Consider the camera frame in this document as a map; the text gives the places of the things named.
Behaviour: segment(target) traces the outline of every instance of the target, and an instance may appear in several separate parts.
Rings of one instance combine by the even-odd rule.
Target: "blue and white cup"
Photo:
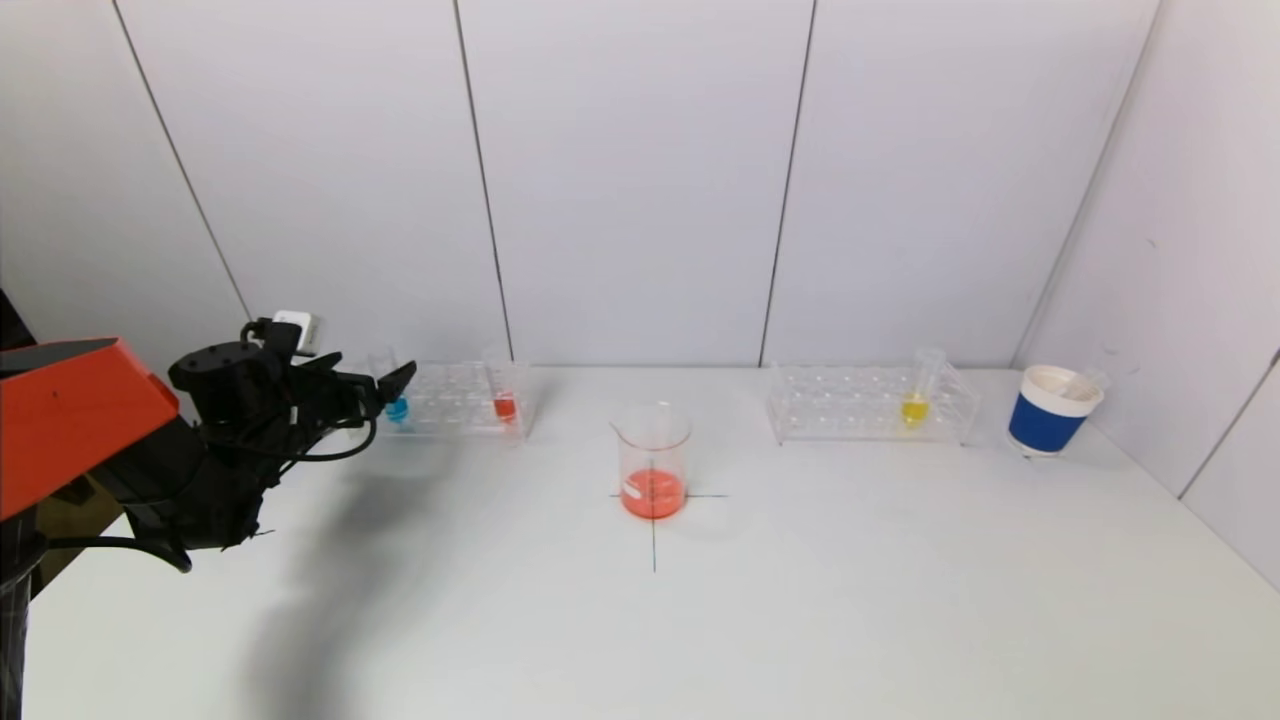
[[[1033,365],[1023,373],[1023,389],[1009,421],[1009,438],[1023,455],[1057,455],[1102,402],[1102,388],[1083,377],[1073,384],[1076,375],[1053,365]],[[1066,397],[1064,389],[1069,386]]]

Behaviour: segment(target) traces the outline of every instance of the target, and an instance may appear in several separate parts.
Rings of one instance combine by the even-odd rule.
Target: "yellow liquid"
[[[913,392],[902,398],[902,421],[909,428],[919,428],[929,416],[929,398]]]

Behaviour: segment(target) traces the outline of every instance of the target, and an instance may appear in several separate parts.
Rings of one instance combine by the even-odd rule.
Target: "white wall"
[[[1178,493],[1280,347],[1280,4],[1166,0],[1091,195],[1020,363],[1108,370]]]
[[[1156,0],[823,0],[767,360],[1009,365]]]
[[[1280,589],[1280,372],[1257,396],[1183,498]]]
[[[36,340],[165,379],[244,324],[110,3],[0,3],[0,284]]]
[[[755,364],[812,0],[461,0],[516,356]]]
[[[120,0],[255,315],[479,357],[506,327],[449,0]]]

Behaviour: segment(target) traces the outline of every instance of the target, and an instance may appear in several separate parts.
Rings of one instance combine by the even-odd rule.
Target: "red liquid in beaker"
[[[498,419],[503,423],[511,424],[516,421],[516,398],[511,393],[502,393],[493,398],[493,410],[498,414]]]
[[[666,518],[685,505],[685,483],[663,470],[636,470],[622,483],[622,506],[644,519]]]

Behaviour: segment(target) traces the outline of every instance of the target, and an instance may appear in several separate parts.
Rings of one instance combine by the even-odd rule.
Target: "blue liquid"
[[[408,420],[408,401],[404,396],[397,397],[394,402],[387,406],[383,413],[387,414],[387,419],[396,423],[397,425]]]

